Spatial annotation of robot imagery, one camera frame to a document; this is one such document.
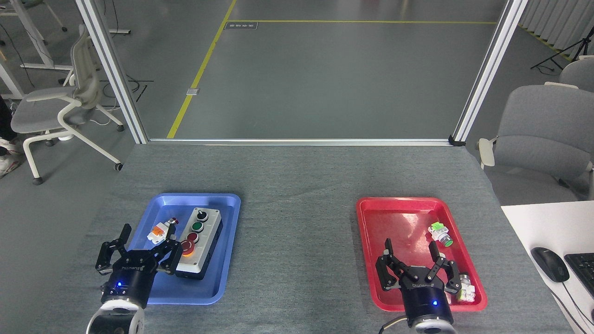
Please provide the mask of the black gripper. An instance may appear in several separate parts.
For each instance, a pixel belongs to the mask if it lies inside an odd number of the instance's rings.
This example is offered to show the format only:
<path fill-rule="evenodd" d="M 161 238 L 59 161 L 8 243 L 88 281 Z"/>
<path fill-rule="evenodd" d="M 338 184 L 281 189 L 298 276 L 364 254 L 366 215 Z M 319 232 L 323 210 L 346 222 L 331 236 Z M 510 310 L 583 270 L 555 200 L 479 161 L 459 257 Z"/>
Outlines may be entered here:
<path fill-rule="evenodd" d="M 166 239 L 150 250 L 125 249 L 132 228 L 123 226 L 120 236 L 110 242 L 102 243 L 96 261 L 100 275 L 111 274 L 102 285 L 101 302 L 127 300 L 145 309 L 157 271 L 173 275 L 180 262 L 183 247 L 179 241 Z M 111 264 L 114 251 L 121 258 Z"/>
<path fill-rule="evenodd" d="M 452 324 L 453 317 L 445 292 L 456 295 L 462 287 L 458 265 L 439 252 L 436 242 L 430 242 L 428 248 L 435 261 L 431 270 L 427 267 L 408 267 L 394 256 L 392 241 L 386 239 L 383 254 L 375 264 L 378 278 L 383 290 L 400 289 L 408 325 L 413 325 L 414 321 L 420 321 L 422 317 Z M 439 269 L 444 269 L 447 274 L 445 285 L 436 276 Z"/>

